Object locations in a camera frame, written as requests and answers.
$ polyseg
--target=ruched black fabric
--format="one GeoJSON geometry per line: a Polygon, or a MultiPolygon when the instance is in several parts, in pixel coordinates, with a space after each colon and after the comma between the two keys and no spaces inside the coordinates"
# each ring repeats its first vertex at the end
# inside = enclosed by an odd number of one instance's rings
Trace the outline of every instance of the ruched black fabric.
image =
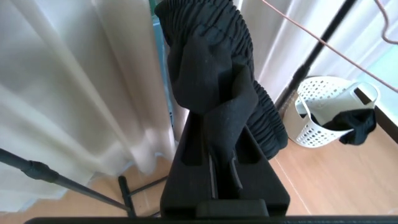
{"type": "Polygon", "coordinates": [[[245,125],[267,158],[287,134],[266,91],[254,80],[253,46],[232,1],[164,0],[155,8],[166,42],[177,103],[203,116],[216,166],[227,170],[245,125]]]}

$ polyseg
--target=perforated basket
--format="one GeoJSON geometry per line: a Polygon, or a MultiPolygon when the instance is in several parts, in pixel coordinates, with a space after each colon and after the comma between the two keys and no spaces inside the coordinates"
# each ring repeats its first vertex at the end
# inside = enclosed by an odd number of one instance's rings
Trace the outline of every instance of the perforated basket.
{"type": "Polygon", "coordinates": [[[352,129],[332,131],[322,125],[342,111],[374,108],[379,96],[379,90],[369,83],[352,83],[337,77],[307,78],[300,84],[294,101],[286,110],[284,125],[287,134],[291,140],[304,147],[324,146],[352,129]],[[364,105],[354,91],[366,85],[376,92],[376,97],[364,105]],[[316,117],[319,124],[311,119],[310,114],[316,117]]]}

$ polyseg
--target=metal pole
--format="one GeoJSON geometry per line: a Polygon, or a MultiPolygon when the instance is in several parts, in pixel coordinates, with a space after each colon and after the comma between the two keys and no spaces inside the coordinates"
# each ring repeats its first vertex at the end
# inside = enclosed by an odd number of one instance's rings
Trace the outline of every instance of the metal pole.
{"type": "Polygon", "coordinates": [[[50,169],[46,164],[36,161],[27,161],[19,156],[16,156],[10,152],[7,152],[0,148],[0,162],[3,162],[9,166],[20,169],[28,177],[35,180],[44,180],[49,183],[57,184],[99,201],[105,202],[109,205],[121,208],[127,212],[131,212],[131,209],[105,195],[102,195],[94,190],[89,189],[71,179],[68,179],[58,172],[50,169]]]}

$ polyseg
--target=sheer curtain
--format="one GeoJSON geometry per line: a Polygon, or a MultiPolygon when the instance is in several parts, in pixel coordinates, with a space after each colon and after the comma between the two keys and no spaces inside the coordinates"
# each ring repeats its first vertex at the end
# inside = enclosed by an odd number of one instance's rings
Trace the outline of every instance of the sheer curtain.
{"type": "MultiPolygon", "coordinates": [[[[343,0],[269,2],[321,35],[343,0]]],[[[234,3],[256,78],[276,100],[316,40],[260,0],[234,3]]],[[[148,0],[0,1],[0,147],[81,184],[172,160],[187,111],[165,93],[150,12],[148,0]]],[[[3,164],[0,177],[0,211],[65,192],[3,164]]]]}

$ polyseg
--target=white laundry basket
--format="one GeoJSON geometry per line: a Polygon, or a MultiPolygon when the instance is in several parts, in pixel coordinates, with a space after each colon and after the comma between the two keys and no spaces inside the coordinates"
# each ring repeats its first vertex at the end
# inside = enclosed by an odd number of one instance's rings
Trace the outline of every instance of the white laundry basket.
{"type": "Polygon", "coordinates": [[[331,121],[338,113],[348,110],[374,108],[380,97],[379,90],[369,83],[352,83],[338,77],[310,77],[299,86],[294,101],[284,115],[284,125],[289,138],[297,144],[314,148],[320,147],[352,131],[332,131],[322,125],[331,121]],[[354,93],[361,86],[370,86],[376,97],[364,105],[354,93]],[[311,114],[318,124],[312,121],[311,114]]]}

